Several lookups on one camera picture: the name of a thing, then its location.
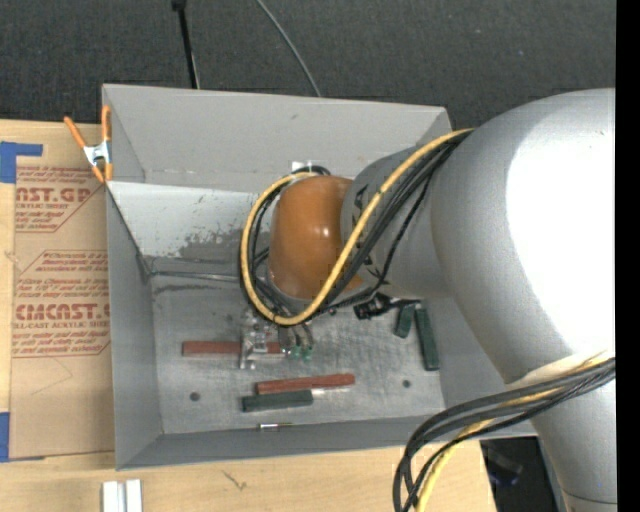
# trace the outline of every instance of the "black cable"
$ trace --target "black cable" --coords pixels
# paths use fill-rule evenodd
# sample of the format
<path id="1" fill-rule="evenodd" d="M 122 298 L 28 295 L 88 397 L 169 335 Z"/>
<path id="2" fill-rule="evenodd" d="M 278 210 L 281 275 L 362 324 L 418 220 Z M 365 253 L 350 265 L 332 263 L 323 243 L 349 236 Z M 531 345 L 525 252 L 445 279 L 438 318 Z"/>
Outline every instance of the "black cable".
<path id="1" fill-rule="evenodd" d="M 518 416 L 516 416 L 515 418 L 509 419 L 509 420 L 505 420 L 502 421 L 500 423 L 494 424 L 494 425 L 490 425 L 487 427 L 484 427 L 483 429 L 480 429 L 476 432 L 470 433 L 470 434 L 466 434 L 464 436 L 460 436 L 459 438 L 456 438 L 452 441 L 450 441 L 449 443 L 445 444 L 442 448 L 440 448 L 428 461 L 427 463 L 424 465 L 424 467 L 422 468 L 422 470 L 420 471 L 420 474 L 418 475 L 418 478 L 416 479 L 416 483 L 413 486 L 412 491 L 409 494 L 409 497 L 407 498 L 405 507 L 402 509 L 403 512 L 406 512 L 409 510 L 409 508 L 411 507 L 411 504 L 414 502 L 415 497 L 417 496 L 417 493 L 419 491 L 420 486 L 422 485 L 424 478 L 427 475 L 427 472 L 429 470 L 429 468 L 433 465 L 433 463 L 435 462 L 435 460 L 445 451 L 447 451 L 448 449 L 450 449 L 452 446 L 455 446 L 463 441 L 466 441 L 468 439 L 472 439 L 472 438 L 476 438 L 482 435 L 486 435 L 492 432 L 496 432 L 498 430 L 501 430 L 503 428 L 506 427 L 510 427 L 513 425 L 516 425 L 518 423 L 522 423 L 523 421 L 527 421 L 531 418 L 533 418 L 534 416 L 537 416 L 539 414 L 542 414 L 543 412 L 548 411 L 549 409 L 551 409 L 552 407 L 566 401 L 569 400 L 570 398 L 574 398 L 576 396 L 580 396 L 583 395 L 585 393 L 588 393 L 590 391 L 593 391 L 594 389 L 603 386 L 604 384 L 607 384 L 608 382 L 610 382 L 611 380 L 613 380 L 613 378 L 615 378 L 615 370 L 608 370 L 607 372 L 605 372 L 605 374 L 601 377 L 599 376 L 595 376 L 595 377 L 591 377 L 589 379 L 586 379 L 585 382 L 581 383 L 581 384 L 577 384 L 574 387 L 570 388 L 569 390 L 560 393 L 558 396 L 556 396 L 555 398 L 553 398 L 552 400 L 550 400 L 548 403 L 545 403 L 543 405 L 540 405 L 538 407 L 534 407 L 532 408 L 530 411 L 525 412 L 523 414 L 520 414 Z"/>
<path id="2" fill-rule="evenodd" d="M 369 234 L 362 242 L 360 248 L 356 255 L 352 258 L 349 263 L 349 267 L 342 274 L 342 276 L 336 281 L 333 290 L 328 294 L 325 299 L 325 306 L 321 308 L 317 314 L 322 314 L 327 309 L 331 308 L 331 302 L 333 302 L 346 288 L 348 283 L 351 282 L 353 277 L 356 275 L 364 261 L 368 258 L 369 253 L 373 250 L 373 247 L 378 242 L 385 229 L 391 222 L 391 219 L 397 214 L 400 208 L 405 204 L 408 198 L 413 195 L 415 192 L 415 188 L 420 184 L 424 183 L 430 176 L 435 172 L 435 170 L 443 163 L 444 160 L 451 154 L 453 149 L 460 143 L 468 133 L 460 134 L 458 137 L 451 139 L 447 143 L 437 147 L 433 152 L 427 153 L 424 155 L 416 164 L 414 164 L 413 172 L 407 171 L 407 177 L 405 180 L 402 180 L 401 183 L 397 184 L 398 187 L 396 190 L 390 190 L 388 194 L 391 195 L 391 199 L 389 202 L 381 208 L 381 212 L 376 215 L 376 222 L 373 227 L 370 229 Z M 385 266 L 390 266 L 390 261 L 385 263 Z M 378 285 L 376 289 L 382 284 L 382 280 L 378 280 Z"/>
<path id="3" fill-rule="evenodd" d="M 391 189 L 387 192 L 386 200 L 381 203 L 379 208 L 379 213 L 376 215 L 376 221 L 373 223 L 371 228 L 368 231 L 367 236 L 364 241 L 360 243 L 357 251 L 354 256 L 351 258 L 348 268 L 342 273 L 342 275 L 337 279 L 333 289 L 327 295 L 323 306 L 318 308 L 311 318 L 316 318 L 320 315 L 323 315 L 329 311 L 334 311 L 339 307 L 344 307 L 347 305 L 353 305 L 362 303 L 364 301 L 370 300 L 375 291 L 384 283 L 384 279 L 386 274 L 391 266 L 391 262 L 393 259 L 393 255 L 395 250 L 404 235 L 406 229 L 408 228 L 411 220 L 413 219 L 415 213 L 417 212 L 421 202 L 427 193 L 428 184 L 430 179 L 437 168 L 449 157 L 449 155 L 453 152 L 453 150 L 462 142 L 468 135 L 468 132 L 461 133 L 454 138 L 450 139 L 446 143 L 434 148 L 432 151 L 423 155 L 417 162 L 415 162 L 410 169 L 408 169 L 404 175 L 400 178 L 400 180 L 395 183 Z M 318 172 L 321 174 L 325 174 L 326 171 L 324 168 L 318 168 Z M 385 264 L 383 266 L 383 271 L 381 276 L 378 279 L 378 283 L 374 287 L 369 287 L 362 292 L 359 292 L 353 297 L 349 297 L 340 303 L 335 303 L 335 299 L 345 290 L 347 285 L 351 282 L 353 277 L 356 275 L 362 264 L 369 257 L 369 253 L 378 242 L 382 234 L 387 229 L 391 220 L 398 213 L 398 211 L 406 204 L 407 200 L 415 193 L 417 188 L 421 185 L 424 185 L 422 191 L 420 192 L 418 198 L 412 205 L 408 215 L 405 217 L 401 228 L 396 234 L 394 242 L 391 246 L 390 252 L 387 255 L 385 260 Z M 257 236 L 259 232 L 259 226 L 262 221 L 262 217 L 264 213 L 268 210 L 271 203 L 275 200 L 275 198 L 280 194 L 285 185 L 278 187 L 274 190 L 270 196 L 265 200 L 265 202 L 261 205 L 260 210 L 256 216 L 256 220 L 254 220 L 254 224 L 251 227 L 250 231 L 250 249 L 249 249 L 249 265 L 250 265 L 250 274 L 252 279 L 255 281 L 255 252 L 256 252 L 256 243 Z M 278 300 L 277 294 L 275 292 L 270 292 L 268 290 L 267 285 L 260 287 L 260 293 L 263 296 L 266 296 L 271 303 L 280 304 L 283 306 L 281 301 Z"/>
<path id="4" fill-rule="evenodd" d="M 255 2 L 258 4 L 258 6 L 260 6 L 260 9 L 262 9 L 264 13 L 267 15 L 267 17 L 271 20 L 271 23 L 273 23 L 273 25 L 276 27 L 278 32 L 280 32 L 282 39 L 284 39 L 284 42 L 287 43 L 287 46 L 289 47 L 289 49 L 291 50 L 291 53 L 293 53 L 294 57 L 298 61 L 298 64 L 302 68 L 302 71 L 304 72 L 305 76 L 307 77 L 307 80 L 311 84 L 311 87 L 313 87 L 313 90 L 315 91 L 316 96 L 318 96 L 318 98 L 322 98 L 322 93 L 320 92 L 320 88 L 318 87 L 318 84 L 316 84 L 316 81 L 311 76 L 311 72 L 309 71 L 309 68 L 307 68 L 307 65 L 302 59 L 302 56 L 298 53 L 298 50 L 296 49 L 295 45 L 293 44 L 291 39 L 289 39 L 289 36 L 284 31 L 280 23 L 278 23 L 278 20 L 276 19 L 276 17 L 271 13 L 271 11 L 267 8 L 267 6 L 262 0 L 255 0 Z"/>
<path id="5" fill-rule="evenodd" d="M 267 256 L 269 256 L 269 248 L 265 247 L 264 249 L 262 249 L 258 254 L 256 254 L 254 256 L 254 268 L 257 268 L 258 265 L 261 265 L 262 262 L 264 262 L 267 259 Z"/>
<path id="6" fill-rule="evenodd" d="M 424 447 L 426 444 L 438 439 L 439 437 L 442 437 L 443 435 L 454 431 L 454 430 L 460 430 L 461 428 L 464 428 L 466 426 L 469 425 L 473 425 L 474 423 L 477 423 L 478 421 L 483 421 L 483 420 L 488 420 L 488 419 L 492 419 L 492 418 L 501 418 L 501 417 L 505 417 L 505 416 L 514 416 L 514 414 L 519 414 L 518 416 L 515 416 L 515 418 L 510 419 L 510 420 L 506 420 L 503 422 L 500 422 L 498 424 L 494 424 L 491 427 L 485 427 L 482 430 L 478 430 L 476 433 L 473 434 L 469 434 L 468 436 L 464 436 L 461 437 L 461 441 L 465 440 L 465 439 L 469 439 L 470 437 L 477 437 L 480 436 L 482 434 L 486 434 L 486 433 L 490 433 L 493 432 L 495 430 L 499 430 L 502 428 L 505 428 L 507 426 L 511 426 L 514 425 L 516 423 L 520 423 L 522 421 L 525 421 L 526 419 L 529 419 L 530 417 L 532 417 L 533 415 L 539 414 L 541 412 L 543 412 L 544 410 L 547 410 L 548 408 L 556 405 L 557 403 L 559 403 L 559 401 L 564 401 L 567 400 L 575 395 L 575 392 L 577 390 L 581 390 L 580 394 L 584 394 L 586 392 L 589 392 L 593 389 L 595 389 L 596 387 L 599 387 L 601 385 L 603 385 L 604 383 L 608 382 L 610 379 L 606 380 L 606 381 L 601 381 L 599 380 L 602 376 L 601 375 L 595 375 L 592 377 L 589 377 L 588 379 L 582 378 L 577 384 L 574 384 L 571 388 L 569 388 L 569 390 L 560 390 L 558 393 L 555 393 L 553 395 L 549 395 L 547 397 L 532 401 L 532 402 L 527 402 L 527 403 L 523 403 L 523 404 L 517 404 L 517 405 L 513 405 L 513 406 L 508 406 L 508 407 L 497 407 L 495 410 L 489 410 L 489 411 L 484 411 L 483 413 L 479 413 L 477 415 L 473 415 L 470 416 L 468 418 L 463 418 L 459 421 L 456 422 L 452 422 L 451 424 L 445 426 L 445 427 L 441 427 L 439 429 L 435 429 L 432 432 L 429 432 L 429 436 L 420 440 L 420 443 L 418 445 L 414 445 L 413 448 L 411 450 L 408 450 L 408 454 L 406 454 L 403 457 L 403 461 L 404 464 L 402 466 L 402 470 L 400 470 L 400 473 L 403 474 L 404 479 L 405 479 L 405 485 L 407 487 L 407 489 L 412 489 L 415 490 L 415 493 L 411 493 L 409 494 L 410 498 L 407 499 L 407 503 L 409 502 L 409 499 L 412 499 L 413 497 L 415 497 L 415 494 L 417 494 L 418 489 L 420 488 L 420 486 L 422 485 L 423 479 L 428 471 L 428 464 L 427 463 L 427 467 L 424 468 L 421 471 L 419 477 L 416 479 L 416 482 L 413 483 L 412 479 L 411 479 L 411 470 L 410 470 L 410 463 L 411 463 L 411 459 L 413 458 L 413 456 L 415 456 L 415 454 L 417 454 L 420 449 L 422 449 L 422 447 Z M 594 380 L 594 379 L 598 379 L 597 382 L 593 385 L 588 385 L 590 380 Z M 396 484 L 395 480 L 394 480 L 394 486 L 397 486 L 397 488 L 399 489 L 399 485 Z M 396 487 L 394 487 L 394 496 L 396 496 Z"/>
<path id="7" fill-rule="evenodd" d="M 187 58 L 187 68 L 189 69 L 189 81 L 192 89 L 200 89 L 200 78 L 196 69 L 196 59 L 193 56 L 193 48 L 191 47 L 191 38 L 189 37 L 189 26 L 187 24 L 187 0 L 171 0 L 171 8 L 178 13 L 180 20 L 180 33 L 182 34 L 182 44 L 184 45 L 184 54 Z"/>
<path id="8" fill-rule="evenodd" d="M 467 402 L 465 404 L 460 404 L 459 406 L 443 411 L 442 413 L 430 418 L 427 422 L 421 425 L 421 427 L 418 428 L 416 433 L 414 433 L 414 435 L 412 436 L 407 445 L 407 448 L 405 449 L 405 455 L 401 459 L 396 471 L 393 483 L 393 502 L 395 510 L 406 511 L 411 507 L 412 504 L 415 504 L 418 490 L 422 485 L 422 482 L 430 465 L 433 463 L 433 461 L 435 461 L 440 453 L 443 453 L 446 449 L 450 448 L 454 444 L 462 442 L 471 437 L 478 437 L 530 419 L 531 417 L 550 409 L 551 407 L 557 405 L 562 401 L 573 398 L 574 396 L 579 396 L 580 394 L 588 393 L 589 391 L 592 391 L 593 389 L 596 389 L 597 387 L 610 382 L 613 378 L 615 378 L 615 358 L 605 361 L 604 363 L 594 365 L 591 368 L 581 370 L 572 375 L 556 378 L 551 381 L 528 386 L 526 388 L 521 388 L 506 393 L 500 393 L 498 395 L 492 395 L 490 397 L 484 397 L 472 402 Z M 446 420 L 447 418 L 450 418 L 453 415 L 460 414 L 468 410 L 477 409 L 479 407 L 497 405 L 508 400 L 522 398 L 524 396 L 533 395 L 542 391 L 549 391 L 558 387 L 561 387 L 562 389 L 558 390 L 558 392 L 553 393 L 552 395 L 547 395 L 546 397 L 543 397 L 536 401 L 528 402 L 525 404 L 516 404 L 510 407 L 498 407 L 495 410 L 474 413 L 465 418 L 461 418 L 457 421 L 452 421 L 447 425 L 436 428 L 436 425 L 438 423 Z M 437 452 L 430 459 L 430 462 L 428 462 L 423 467 L 418 478 L 416 479 L 416 482 L 414 483 L 412 481 L 411 459 L 425 444 L 428 444 L 429 442 L 441 437 L 442 435 L 452 430 L 464 428 L 465 426 L 472 425 L 483 419 L 491 419 L 492 413 L 496 414 L 496 418 L 504 417 L 506 415 L 513 414 L 517 409 L 522 409 L 523 407 L 526 409 L 525 412 L 520 413 L 515 418 L 498 422 L 496 424 L 485 427 L 473 434 L 461 436 L 460 438 L 451 441 L 450 443 L 445 445 L 445 447 L 443 447 L 439 452 Z M 407 489 L 410 490 L 404 507 L 402 506 L 400 498 L 400 489 L 403 479 L 405 480 Z"/>

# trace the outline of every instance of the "blue tape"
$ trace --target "blue tape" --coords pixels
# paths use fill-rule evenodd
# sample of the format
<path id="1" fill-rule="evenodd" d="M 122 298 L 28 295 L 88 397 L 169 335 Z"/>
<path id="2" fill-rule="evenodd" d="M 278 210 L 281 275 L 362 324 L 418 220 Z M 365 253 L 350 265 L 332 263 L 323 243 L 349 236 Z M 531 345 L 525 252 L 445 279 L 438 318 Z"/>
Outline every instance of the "blue tape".
<path id="1" fill-rule="evenodd" d="M 9 461 L 9 413 L 0 412 L 0 462 Z"/>
<path id="2" fill-rule="evenodd" d="M 18 156 L 42 156 L 42 144 L 0 142 L 0 183 L 16 182 Z"/>

